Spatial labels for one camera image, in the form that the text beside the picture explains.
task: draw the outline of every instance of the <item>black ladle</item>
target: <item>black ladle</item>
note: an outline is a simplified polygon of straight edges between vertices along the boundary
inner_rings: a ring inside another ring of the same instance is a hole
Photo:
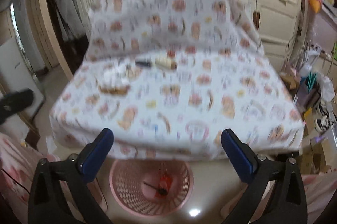
[[[156,188],[156,187],[154,187],[154,186],[152,186],[151,184],[149,184],[149,183],[147,183],[147,182],[143,182],[146,186],[149,186],[149,187],[151,187],[151,188],[153,188],[153,189],[155,189],[160,195],[162,195],[162,196],[166,196],[166,195],[168,195],[168,191],[167,190],[165,190],[164,188]]]

